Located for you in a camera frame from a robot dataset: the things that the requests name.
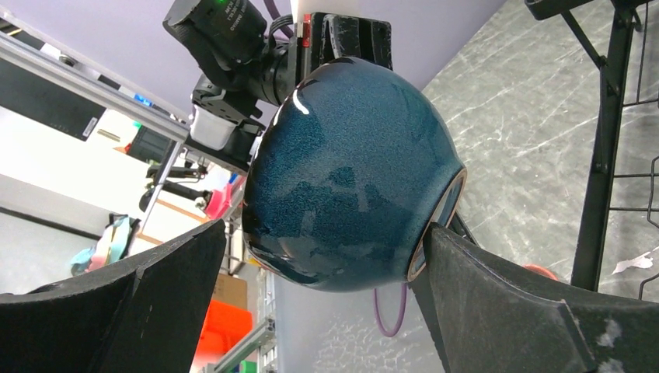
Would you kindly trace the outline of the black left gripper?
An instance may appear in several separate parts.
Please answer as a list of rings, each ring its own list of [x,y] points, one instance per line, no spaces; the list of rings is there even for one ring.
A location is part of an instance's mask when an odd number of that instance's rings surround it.
[[[342,97],[393,75],[389,22],[329,12],[304,14],[285,48],[285,101]]]

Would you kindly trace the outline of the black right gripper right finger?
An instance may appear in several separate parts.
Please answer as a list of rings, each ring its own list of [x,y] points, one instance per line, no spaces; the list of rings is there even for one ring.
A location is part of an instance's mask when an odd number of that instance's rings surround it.
[[[658,305],[533,273],[432,224],[424,273],[447,372],[656,372]]]

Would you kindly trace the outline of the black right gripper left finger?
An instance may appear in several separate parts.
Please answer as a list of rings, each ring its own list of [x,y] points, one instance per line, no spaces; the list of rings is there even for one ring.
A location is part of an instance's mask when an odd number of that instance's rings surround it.
[[[3,372],[187,372],[225,253],[209,221],[160,246],[1,296]]]

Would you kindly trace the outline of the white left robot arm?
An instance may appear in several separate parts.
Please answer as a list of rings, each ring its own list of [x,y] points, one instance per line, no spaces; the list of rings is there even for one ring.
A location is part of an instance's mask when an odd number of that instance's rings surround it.
[[[392,68],[392,27],[354,4],[298,1],[268,23],[250,1],[175,1],[162,25],[203,72],[212,96],[279,106],[318,67],[354,57]]]

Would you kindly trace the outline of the black wire dish rack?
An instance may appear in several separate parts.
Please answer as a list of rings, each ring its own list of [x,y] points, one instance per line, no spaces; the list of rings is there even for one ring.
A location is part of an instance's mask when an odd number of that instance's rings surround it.
[[[657,99],[635,98],[625,101],[626,78],[634,33],[647,37],[650,22],[647,1],[614,1],[612,28],[607,54],[599,54],[575,19],[573,9],[582,1],[526,1],[526,7],[537,20],[561,16],[599,73],[598,122],[585,190],[570,283],[578,288],[597,291],[604,259],[608,218],[615,180],[615,171],[622,115],[625,108],[657,103]]]

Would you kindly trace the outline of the dark blue tan bowl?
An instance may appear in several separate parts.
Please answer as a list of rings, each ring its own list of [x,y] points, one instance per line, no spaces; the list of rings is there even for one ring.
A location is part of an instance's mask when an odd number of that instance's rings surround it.
[[[467,170],[434,105],[394,71],[338,58],[306,77],[267,128],[246,179],[256,261],[318,291],[414,280]]]

